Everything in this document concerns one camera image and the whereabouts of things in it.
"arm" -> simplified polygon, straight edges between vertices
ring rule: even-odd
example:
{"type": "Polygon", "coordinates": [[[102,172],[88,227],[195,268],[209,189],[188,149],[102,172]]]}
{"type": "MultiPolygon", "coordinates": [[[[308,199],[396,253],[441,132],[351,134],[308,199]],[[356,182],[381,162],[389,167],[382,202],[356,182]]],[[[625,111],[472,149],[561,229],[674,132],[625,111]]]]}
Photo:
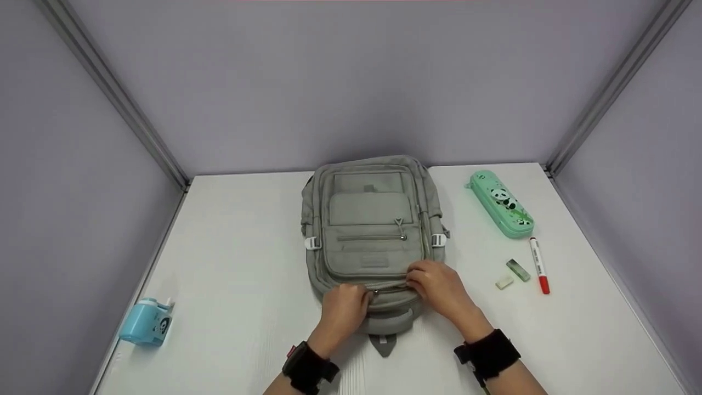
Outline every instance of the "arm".
{"type": "MultiPolygon", "coordinates": [[[[433,261],[419,261],[409,266],[407,285],[414,288],[437,313],[448,318],[470,344],[486,337],[495,328],[463,287],[455,270],[433,261]]],[[[486,381],[492,395],[546,395],[529,369],[517,361],[498,377],[486,381]]]]}
{"type": "MultiPolygon", "coordinates": [[[[324,359],[338,349],[356,332],[364,318],[371,292],[363,285],[341,284],[327,292],[322,299],[322,317],[307,339],[307,345],[324,359]]],[[[280,373],[263,395],[301,395],[290,385],[290,379],[280,373]]]]}

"wrist strap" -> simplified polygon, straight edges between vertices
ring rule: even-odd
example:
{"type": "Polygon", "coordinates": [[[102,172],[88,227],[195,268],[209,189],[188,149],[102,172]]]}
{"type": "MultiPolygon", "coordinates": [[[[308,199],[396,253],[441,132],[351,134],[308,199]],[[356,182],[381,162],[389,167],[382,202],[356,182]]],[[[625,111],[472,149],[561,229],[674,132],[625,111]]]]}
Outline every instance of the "wrist strap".
{"type": "Polygon", "coordinates": [[[495,329],[490,335],[475,343],[456,347],[453,351],[462,365],[471,362],[473,373],[479,382],[497,377],[500,372],[512,366],[522,356],[512,345],[512,342],[495,329]]]}
{"type": "Polygon", "coordinates": [[[290,377],[290,385],[305,395],[317,395],[319,382],[331,382],[337,373],[339,367],[317,355],[307,342],[294,347],[283,365],[283,375],[290,377]]]}

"zipper pull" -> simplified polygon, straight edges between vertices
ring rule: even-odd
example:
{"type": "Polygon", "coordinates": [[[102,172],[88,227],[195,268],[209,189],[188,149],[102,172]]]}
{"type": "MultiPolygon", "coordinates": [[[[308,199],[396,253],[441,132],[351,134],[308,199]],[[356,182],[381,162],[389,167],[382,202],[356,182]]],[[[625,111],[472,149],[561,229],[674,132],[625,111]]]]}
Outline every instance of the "zipper pull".
{"type": "Polygon", "coordinates": [[[402,241],[407,240],[407,235],[404,234],[404,230],[402,229],[402,218],[396,218],[395,225],[399,228],[399,239],[402,241]]]}

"gray backpack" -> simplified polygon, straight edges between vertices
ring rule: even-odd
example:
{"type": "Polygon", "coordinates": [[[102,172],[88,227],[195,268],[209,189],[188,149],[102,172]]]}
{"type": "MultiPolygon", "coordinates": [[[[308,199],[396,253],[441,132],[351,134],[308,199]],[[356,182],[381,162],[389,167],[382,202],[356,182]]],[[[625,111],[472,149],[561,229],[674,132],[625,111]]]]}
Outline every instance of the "gray backpack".
{"type": "Polygon", "coordinates": [[[427,169],[406,156],[327,164],[303,189],[307,271],[324,294],[340,283],[374,291],[360,328],[382,356],[419,316],[419,295],[405,285],[407,266],[444,261],[449,232],[427,169]]]}

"white marker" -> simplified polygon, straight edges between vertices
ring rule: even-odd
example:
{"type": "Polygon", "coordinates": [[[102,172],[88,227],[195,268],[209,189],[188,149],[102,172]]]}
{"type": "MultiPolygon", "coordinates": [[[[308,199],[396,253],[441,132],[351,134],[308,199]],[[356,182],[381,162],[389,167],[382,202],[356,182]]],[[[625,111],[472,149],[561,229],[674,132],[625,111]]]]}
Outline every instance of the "white marker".
{"type": "Polygon", "coordinates": [[[534,258],[534,264],[536,265],[536,275],[538,276],[538,284],[541,285],[541,292],[544,295],[548,295],[551,293],[551,289],[548,287],[546,268],[543,267],[543,258],[541,257],[541,250],[538,248],[536,238],[529,238],[529,245],[531,245],[531,256],[534,258]]]}

